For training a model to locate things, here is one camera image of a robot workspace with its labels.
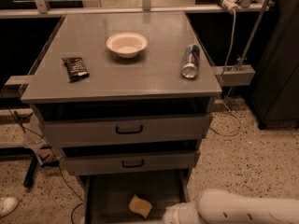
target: open drawer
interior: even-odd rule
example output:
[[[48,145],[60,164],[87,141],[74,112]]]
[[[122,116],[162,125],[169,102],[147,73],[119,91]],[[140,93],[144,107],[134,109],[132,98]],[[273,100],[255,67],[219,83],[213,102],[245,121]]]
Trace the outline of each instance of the open drawer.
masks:
[[[128,208],[134,195],[152,204],[145,220]],[[85,224],[162,223],[165,208],[188,201],[180,170],[89,176],[85,189]]]

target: drawer front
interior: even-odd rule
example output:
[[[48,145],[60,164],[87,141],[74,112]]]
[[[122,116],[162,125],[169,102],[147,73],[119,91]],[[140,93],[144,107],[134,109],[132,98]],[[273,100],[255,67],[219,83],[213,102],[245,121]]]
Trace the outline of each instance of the drawer front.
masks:
[[[54,147],[127,144],[202,139],[210,115],[160,119],[46,122],[44,133]]]
[[[71,175],[101,175],[154,170],[190,169],[198,160],[198,152],[93,156],[64,158],[64,168]]]

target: gray cabinet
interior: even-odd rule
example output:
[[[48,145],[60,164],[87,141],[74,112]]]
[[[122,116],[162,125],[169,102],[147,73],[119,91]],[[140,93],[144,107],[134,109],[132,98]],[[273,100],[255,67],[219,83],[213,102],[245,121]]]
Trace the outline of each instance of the gray cabinet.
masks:
[[[299,0],[278,0],[279,20],[249,87],[249,98],[267,123],[299,120]]]
[[[121,59],[105,44],[117,32],[138,32],[149,45]],[[182,12],[64,19],[21,100],[85,189],[86,223],[144,223],[127,208],[134,194],[153,204],[147,223],[161,223],[169,204],[188,200],[186,183],[221,94],[204,52],[198,77],[181,75],[192,43]],[[71,55],[83,58],[90,77],[68,82],[61,59]]]

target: cable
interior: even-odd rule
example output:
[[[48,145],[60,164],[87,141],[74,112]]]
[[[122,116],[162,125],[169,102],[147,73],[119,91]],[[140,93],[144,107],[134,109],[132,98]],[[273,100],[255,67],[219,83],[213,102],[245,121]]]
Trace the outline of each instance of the cable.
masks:
[[[238,121],[238,123],[239,123],[239,127],[238,127],[238,131],[237,131],[236,133],[233,133],[233,134],[223,134],[223,133],[220,133],[219,131],[215,130],[213,127],[209,127],[209,129],[210,129],[211,131],[213,131],[214,133],[220,135],[220,136],[225,136],[225,137],[233,137],[233,136],[237,136],[238,134],[240,134],[240,132],[241,132],[241,128],[242,128],[240,119],[239,119],[237,116],[233,115],[232,113],[225,113],[225,114],[234,117],[234,118]]]
[[[80,203],[80,204],[78,204],[77,206],[74,207],[74,209],[73,209],[73,211],[72,211],[72,214],[71,214],[71,221],[72,221],[72,224],[75,224],[75,222],[74,222],[74,220],[73,220],[73,215],[74,215],[76,209],[77,209],[78,207],[80,207],[82,204],[83,204],[83,203]]]
[[[224,63],[224,67],[223,67],[223,71],[222,73],[224,73],[224,71],[226,70],[226,66],[227,66],[227,63],[228,63],[228,59],[231,55],[231,52],[232,52],[232,48],[233,48],[233,44],[234,44],[234,36],[235,36],[235,19],[236,19],[236,13],[235,13],[235,9],[233,9],[233,27],[232,27],[232,34],[231,34],[231,45],[230,45],[230,48],[228,50],[228,53],[227,53],[227,56],[226,56],[226,60],[225,60],[225,63]]]
[[[216,133],[216,134],[218,134],[218,135],[221,135],[221,136],[225,136],[225,137],[237,136],[238,134],[240,134],[240,132],[241,132],[241,130],[242,130],[242,124],[241,124],[241,121],[240,121],[240,119],[239,119],[237,116],[235,116],[235,115],[232,114],[231,109],[226,105],[225,102],[221,102],[221,103],[224,104],[225,107],[229,110],[228,113],[224,113],[224,114],[229,115],[229,116],[232,116],[232,117],[234,117],[234,118],[238,121],[238,131],[237,131],[236,133],[233,133],[233,134],[223,134],[223,133],[217,131],[216,129],[214,129],[213,127],[211,127],[211,126],[209,127],[209,129],[210,129],[211,131],[213,131],[214,133]]]
[[[0,89],[0,94],[1,94],[1,98],[4,100],[4,97],[3,97],[3,93],[2,93],[2,91],[1,91],[1,89]],[[25,130],[25,131],[29,131],[29,132],[31,132],[31,133],[34,133],[35,135],[37,135],[37,136],[39,136],[40,138],[42,138],[45,142],[46,142],[46,144],[47,144],[47,146],[49,147],[49,149],[50,149],[50,151],[52,152],[52,154],[53,154],[53,158],[57,161],[57,158],[56,158],[56,155],[55,155],[55,153],[54,153],[54,151],[53,151],[53,149],[52,149],[52,147],[50,146],[50,144],[49,144],[49,142],[48,142],[48,140],[42,135],[42,134],[39,134],[39,133],[37,133],[37,132],[35,132],[35,131],[33,131],[33,130],[30,130],[30,129],[28,129],[28,128],[26,128],[26,127],[24,127],[16,118],[15,118],[15,116],[13,115],[13,113],[12,113],[12,111],[11,111],[11,109],[7,106],[7,105],[5,105],[5,107],[7,108],[7,110],[9,111],[9,113],[10,113],[10,115],[12,116],[12,118],[15,120],[15,122],[23,129],[23,130]],[[64,179],[64,175],[63,175],[63,172],[62,172],[62,170],[61,170],[61,168],[60,168],[60,166],[58,166],[58,169],[59,169],[59,171],[60,171],[60,174],[61,174],[61,177],[62,177],[62,179],[63,179],[63,181],[65,182],[65,184],[79,197],[79,199],[80,200],[82,200],[82,198],[68,185],[68,183],[66,182],[66,180]]]

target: bracket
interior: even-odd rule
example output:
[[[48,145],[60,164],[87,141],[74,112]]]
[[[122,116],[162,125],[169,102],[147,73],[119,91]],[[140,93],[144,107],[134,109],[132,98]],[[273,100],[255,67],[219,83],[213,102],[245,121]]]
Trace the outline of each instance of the bracket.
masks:
[[[16,98],[21,97],[22,85],[29,84],[33,75],[28,76],[11,76],[4,84],[1,92],[4,98]]]
[[[255,71],[251,65],[242,65],[240,70],[235,70],[235,66],[213,66],[214,74],[221,76],[222,86],[248,86],[252,81]]]

